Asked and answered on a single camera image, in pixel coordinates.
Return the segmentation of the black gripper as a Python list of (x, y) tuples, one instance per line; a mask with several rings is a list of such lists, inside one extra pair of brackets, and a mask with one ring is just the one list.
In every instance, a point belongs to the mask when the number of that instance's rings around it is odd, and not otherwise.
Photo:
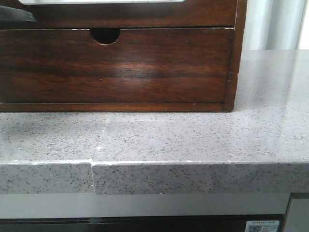
[(35, 17), (32, 13), (12, 8), (8, 6), (0, 6), (0, 24), (14, 24), (14, 23), (33, 23)]

